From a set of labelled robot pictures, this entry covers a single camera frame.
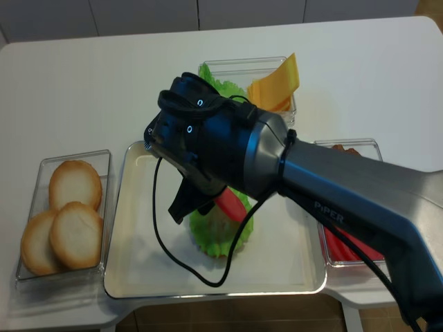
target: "toasted bread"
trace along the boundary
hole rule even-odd
[[[103,220],[90,206],[67,203],[55,216],[49,241],[57,258],[72,269],[100,261]]]
[[[97,171],[82,160],[63,162],[49,181],[49,206],[60,210],[69,202],[81,202],[94,210],[102,201],[102,183]]]
[[[49,275],[62,270],[49,243],[49,232],[56,211],[45,211],[33,217],[21,238],[21,260],[36,275]]]

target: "yellow cheese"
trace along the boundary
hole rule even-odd
[[[248,87],[249,100],[259,108],[275,110],[289,109],[287,100],[300,86],[296,55],[292,53],[274,72],[254,81]]]

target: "brown floor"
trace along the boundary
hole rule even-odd
[[[443,32],[443,0],[420,0],[415,14],[430,17]]]
[[[443,0],[420,0],[416,15],[443,32]],[[409,332],[397,307],[360,310],[365,332]],[[422,329],[423,320],[419,320]],[[117,332],[345,332],[340,303],[327,295],[266,296],[193,304],[147,306],[117,325]]]

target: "black wire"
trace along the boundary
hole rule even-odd
[[[295,194],[290,189],[282,188],[281,192],[288,196],[293,201],[296,201],[294,197]],[[407,311],[407,305],[403,297],[398,293],[397,289],[394,287],[392,282],[388,279],[385,273],[369,258],[351,239],[340,232],[326,217],[317,219],[322,223],[328,230],[331,231],[340,241],[342,241],[350,250],[356,253],[357,256],[368,266],[368,268],[380,279],[383,285],[391,293],[392,297],[397,302],[401,313],[403,314],[405,320],[409,323],[411,329],[414,332],[422,332],[418,323],[409,315]]]
[[[160,247],[163,249],[165,254],[170,259],[172,259],[176,264],[180,265],[182,268],[185,268],[186,270],[191,272],[193,275],[195,275],[197,278],[199,278],[205,285],[210,286],[210,287],[214,287],[214,288],[220,287],[225,282],[225,280],[228,276],[229,269],[230,269],[230,263],[233,258],[235,246],[237,245],[238,239],[240,238],[240,235],[242,234],[244,227],[246,226],[246,224],[248,223],[248,221],[252,217],[252,215],[255,213],[255,211],[257,211],[263,205],[263,203],[276,191],[275,190],[276,188],[272,187],[269,190],[267,190],[266,193],[264,195],[262,195],[262,197],[260,197],[257,200],[257,203],[253,206],[253,208],[244,217],[242,223],[238,227],[237,232],[235,233],[233,242],[230,245],[228,259],[226,262],[226,267],[224,269],[223,276],[221,277],[221,279],[218,282],[210,282],[205,277],[203,277],[200,273],[198,273],[196,270],[191,268],[189,265],[186,265],[182,261],[179,261],[177,258],[175,258],[175,256],[170,253],[170,251],[165,247],[165,245],[163,244],[163,242],[160,239],[159,230],[157,229],[157,220],[156,220],[155,192],[156,192],[156,185],[157,185],[157,174],[159,172],[161,160],[162,160],[162,158],[160,157],[159,161],[157,161],[157,166],[155,167],[154,185],[153,185],[153,190],[152,190],[152,220],[154,222],[154,231],[155,231],[155,236],[157,238],[157,241],[159,242]]]
[[[249,104],[251,103],[251,102],[249,101],[249,99],[246,98],[246,97],[244,97],[243,95],[232,95],[232,96],[229,97],[229,99],[234,99],[234,98],[241,98],[241,99],[246,100]]]

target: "green lettuce leaf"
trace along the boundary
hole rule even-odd
[[[252,205],[249,203],[248,196],[233,188],[230,189],[249,212]],[[201,251],[211,257],[228,256],[230,245],[239,226],[240,223],[229,219],[217,206],[213,207],[205,216],[202,216],[197,210],[190,215],[190,229],[194,235],[195,243]],[[253,230],[254,218],[252,216],[243,229],[235,250],[249,239]]]
[[[219,91],[220,95],[225,98],[229,98],[232,95],[242,95],[247,97],[246,92],[236,85],[236,83],[230,81],[224,81],[222,83],[220,80],[216,80],[210,72],[207,64],[202,64],[200,66],[199,76],[212,85],[217,91]]]

